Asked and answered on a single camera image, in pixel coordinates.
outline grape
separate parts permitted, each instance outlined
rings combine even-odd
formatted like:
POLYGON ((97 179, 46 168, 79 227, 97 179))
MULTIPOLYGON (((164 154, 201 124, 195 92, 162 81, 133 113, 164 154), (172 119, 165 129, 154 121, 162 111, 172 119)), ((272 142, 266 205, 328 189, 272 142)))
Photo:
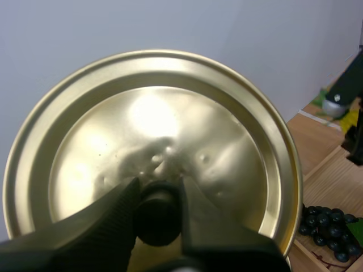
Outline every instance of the grape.
POLYGON ((323 227, 329 226, 330 220, 326 214, 319 214, 316 220, 318 221, 319 226, 323 226, 323 227))
POLYGON ((349 261, 349 255, 345 252, 334 252, 335 258, 340 262, 348 262, 349 261))
POLYGON ((318 214, 321 214, 323 211, 323 207, 322 206, 316 206, 315 207, 318 210, 318 214))
POLYGON ((352 242, 351 234, 348 231, 344 231, 343 235, 341 236, 341 240, 345 243, 351 243, 352 242))
POLYGON ((307 208, 307 214, 318 215, 318 210, 314 206, 307 208))
POLYGON ((341 223, 343 222, 343 216, 341 213, 339 212, 333 212, 331 215, 330 215, 330 219, 332 220, 333 223, 341 223))
POLYGON ((327 245, 334 252, 341 251, 341 246, 340 246, 340 244, 336 240, 328 240, 327 241, 327 245))
POLYGON ((318 234, 323 236, 325 239, 329 239, 331 235, 328 232, 328 228, 319 226, 318 227, 318 234))
POLYGON ((361 249, 359 248, 359 246, 354 244, 348 244, 346 246, 346 249, 350 256, 356 256, 361 253, 361 249))
POLYGON ((310 236, 314 236, 315 234, 317 234, 318 231, 316 230, 316 228, 312 228, 311 232, 309 233, 310 236))
POLYGON ((315 227, 316 226, 316 216, 315 215, 309 215, 305 219, 305 224, 307 224, 309 227, 315 227))
POLYGON ((325 238, 323 236, 320 236, 319 234, 314 235, 314 243, 315 245, 318 245, 320 247, 327 244, 325 238))
POLYGON ((338 238, 343 234, 342 229, 338 225, 331 225, 328 229, 329 234, 332 237, 338 238))
POLYGON ((311 233, 311 228, 308 227, 307 225, 305 224, 301 224, 300 227, 299 227, 299 233, 301 235, 309 235, 311 233))
POLYGON ((331 215, 333 212, 328 207, 322 208, 322 214, 331 215))
POLYGON ((344 221, 346 224, 358 222, 357 218, 352 214, 344 214, 344 221))
POLYGON ((341 210, 341 209, 332 209, 331 210, 333 213, 339 213, 339 214, 341 214, 342 216, 344 215, 344 213, 343 213, 343 211, 341 210))

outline wooden board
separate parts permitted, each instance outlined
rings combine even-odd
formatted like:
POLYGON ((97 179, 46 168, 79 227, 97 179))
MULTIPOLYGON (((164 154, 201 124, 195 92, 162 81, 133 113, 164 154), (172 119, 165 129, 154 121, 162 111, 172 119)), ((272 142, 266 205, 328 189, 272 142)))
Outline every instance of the wooden board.
POLYGON ((302 173, 307 175, 344 140, 344 134, 333 127, 297 114, 288 122, 295 141, 302 173))
POLYGON ((291 247, 289 258, 293 272, 329 272, 329 270, 298 241, 291 247))
MULTIPOLYGON (((363 167, 347 160, 347 154, 338 147, 322 165, 307 175, 303 193, 306 206, 338 207, 345 213, 363 216, 363 167)), ((351 258, 348 263, 338 262, 331 250, 326 246, 316 246, 311 237, 298 234, 296 239, 315 257, 325 262, 331 272, 345 271, 356 260, 351 258)))

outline green object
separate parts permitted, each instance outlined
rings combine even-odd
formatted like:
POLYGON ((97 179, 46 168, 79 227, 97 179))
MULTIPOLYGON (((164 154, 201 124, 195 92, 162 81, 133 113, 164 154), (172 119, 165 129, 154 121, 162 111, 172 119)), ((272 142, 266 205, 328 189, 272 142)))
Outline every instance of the green object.
POLYGON ((327 92, 328 91, 324 88, 320 89, 320 94, 311 103, 321 109, 323 107, 323 101, 325 99, 325 95, 327 94, 327 92))
POLYGON ((359 219, 357 223, 347 224, 347 226, 361 247, 363 247, 363 219, 359 219))

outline black object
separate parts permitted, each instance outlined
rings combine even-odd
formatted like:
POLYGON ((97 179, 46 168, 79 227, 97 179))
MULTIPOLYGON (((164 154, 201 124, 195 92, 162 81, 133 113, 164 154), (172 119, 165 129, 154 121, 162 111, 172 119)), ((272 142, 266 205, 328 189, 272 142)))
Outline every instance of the black object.
POLYGON ((328 247, 333 250, 334 252, 339 252, 341 251, 341 245, 338 241, 336 240, 328 240, 327 241, 327 245, 328 247))
POLYGON ((335 209, 332 209, 331 210, 333 213, 339 213, 339 214, 341 214, 342 216, 344 216, 344 212, 341 210, 341 209, 338 209, 338 208, 335 208, 335 209))
MULTIPOLYGON (((348 66, 335 84, 326 94, 326 99, 337 104, 338 107, 349 108, 354 99, 363 98, 363 50, 360 50, 357 57, 348 66)), ((350 154, 347 159, 356 165, 363 165, 363 105, 358 115, 356 126, 351 126, 345 135, 342 147, 350 154)))
POLYGON ((314 206, 307 208, 308 215, 318 215, 318 210, 314 206))
POLYGON ((331 225, 328 229, 329 234, 334 237, 334 238, 338 238, 340 236, 342 236, 343 234, 343 230, 341 229, 341 227, 339 227, 338 225, 331 225))
POLYGON ((139 195, 134 179, 48 228, 0 244, 0 271, 126 271, 139 195))
POLYGON ((353 241, 352 235, 348 231, 344 231, 341 240, 345 243, 351 243, 353 241))
POLYGON ((311 231, 310 231, 310 233, 309 233, 309 235, 310 236, 314 236, 317 233, 318 233, 318 230, 316 228, 312 228, 311 231))
POLYGON ((309 215, 306 219, 305 219, 305 224, 308 225, 309 227, 315 227, 316 226, 316 215, 309 215))
POLYGON ((329 216, 326 214, 319 214, 318 217, 316 218, 318 225, 322 226, 322 227, 327 227, 329 226, 329 216))
POLYGON ((333 212, 331 215, 330 215, 330 219, 333 223, 342 223, 343 222, 343 215, 339 212, 333 212))
POLYGON ((334 252, 334 257, 340 262, 349 261, 349 255, 346 252, 334 252))
POLYGON ((348 244, 345 248, 350 256, 358 256, 361 253, 360 247, 355 244, 348 244))
POLYGON ((318 210, 318 214, 320 214, 323 211, 322 206, 316 206, 315 208, 318 210))
POLYGON ((304 235, 304 236, 306 236, 306 235, 310 235, 311 234, 311 228, 310 227, 308 227, 307 225, 305 225, 305 224, 300 224, 300 226, 299 226, 299 233, 301 234, 301 235, 304 235))
POLYGON ((330 208, 324 207, 322 208, 322 214, 331 215, 333 212, 330 208))
POLYGON ((328 232, 328 228, 327 227, 323 227, 323 226, 319 226, 318 227, 318 234, 323 236, 325 239, 330 239, 331 235, 328 232))
POLYGON ((344 214, 344 221, 346 224, 358 222, 358 219, 352 214, 344 214))
POLYGON ((161 247, 173 242, 182 227, 178 187, 167 181, 154 181, 145 187, 134 227, 136 235, 149 245, 161 247))
POLYGON ((327 244, 325 238, 323 236, 320 236, 319 234, 314 235, 313 239, 315 245, 318 245, 320 247, 325 246, 327 244))
POLYGON ((274 241, 223 215, 191 178, 181 182, 182 249, 207 271, 290 271, 274 241))

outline wooden tray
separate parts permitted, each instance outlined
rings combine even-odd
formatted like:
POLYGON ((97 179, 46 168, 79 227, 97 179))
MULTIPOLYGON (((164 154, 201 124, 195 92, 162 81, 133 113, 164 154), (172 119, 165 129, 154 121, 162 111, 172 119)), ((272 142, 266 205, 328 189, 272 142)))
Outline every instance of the wooden tray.
MULTIPOLYGON (((344 135, 301 114, 288 127, 305 175, 304 204, 338 207, 345 213, 363 216, 363 167, 345 158, 347 152, 340 147, 344 135)), ((297 234, 289 257, 294 272, 363 272, 363 256, 338 262, 327 246, 316 246, 309 236, 297 234)))

